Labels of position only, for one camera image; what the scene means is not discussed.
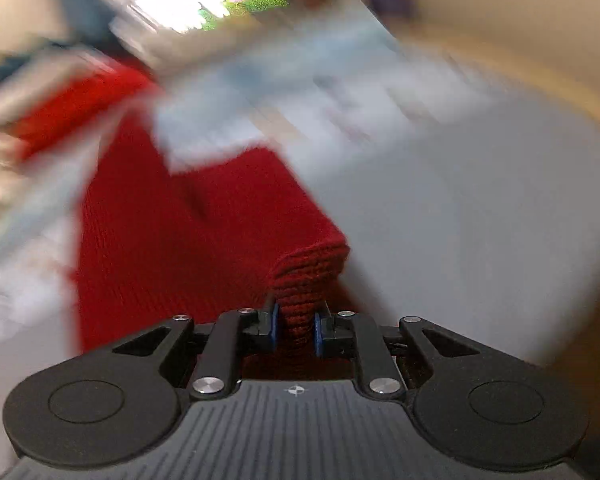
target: red knit garment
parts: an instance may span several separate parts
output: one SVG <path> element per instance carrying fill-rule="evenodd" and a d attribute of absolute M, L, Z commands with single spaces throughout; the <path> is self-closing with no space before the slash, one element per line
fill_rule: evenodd
<path fill-rule="evenodd" d="M 158 89 L 147 75 L 120 63 L 110 72 L 73 81 L 16 123 L 13 133 L 24 141 L 20 160 L 54 146 L 123 99 L 142 90 Z"/>
<path fill-rule="evenodd" d="M 315 305 L 349 248 L 277 156 L 248 150 L 172 176 L 128 113 L 82 205 L 76 282 L 87 351 L 174 314 L 211 322 L 227 310 L 280 305 L 287 348 L 311 339 Z"/>

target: silver screw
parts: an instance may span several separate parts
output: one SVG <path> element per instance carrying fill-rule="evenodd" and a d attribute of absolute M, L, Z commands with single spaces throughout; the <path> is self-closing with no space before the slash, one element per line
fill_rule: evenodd
<path fill-rule="evenodd" d="M 199 394 L 216 394 L 224 388 L 224 381 L 217 377 L 200 377 L 191 386 Z"/>
<path fill-rule="evenodd" d="M 369 387 L 376 394 L 394 394 L 400 389 L 400 383 L 389 377 L 380 377 L 371 381 Z"/>

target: yellow wooden edge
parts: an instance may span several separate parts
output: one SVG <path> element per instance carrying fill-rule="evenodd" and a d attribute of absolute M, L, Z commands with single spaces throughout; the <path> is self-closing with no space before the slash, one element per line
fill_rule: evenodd
<path fill-rule="evenodd" d="M 424 46 L 458 60 L 474 62 L 557 97 L 600 123 L 600 93 L 544 64 L 504 47 L 437 25 L 395 22 L 389 23 L 388 28 L 403 43 Z"/>

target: black circular housing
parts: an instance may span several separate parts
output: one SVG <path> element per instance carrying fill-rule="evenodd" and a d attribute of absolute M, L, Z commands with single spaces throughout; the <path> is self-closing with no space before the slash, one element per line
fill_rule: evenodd
<path fill-rule="evenodd" d="M 2 418 L 18 454 L 69 468 L 103 466 L 143 452 L 171 429 L 180 413 L 171 385 L 144 358 L 99 357 L 39 372 L 9 394 Z"/>
<path fill-rule="evenodd" d="M 439 360 L 413 415 L 446 454 L 504 471 L 569 456 L 588 425 L 586 410 L 561 382 L 504 354 Z"/>

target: gray ribbed panel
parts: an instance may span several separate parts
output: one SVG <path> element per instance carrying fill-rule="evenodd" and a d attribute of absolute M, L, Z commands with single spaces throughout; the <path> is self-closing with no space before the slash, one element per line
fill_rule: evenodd
<path fill-rule="evenodd" d="M 160 446 L 122 465 L 62 471 L 29 458 L 7 480 L 576 480 L 567 464 L 496 473 L 456 462 L 413 429 L 403 408 L 350 381 L 245 381 L 228 399 L 198 402 Z"/>

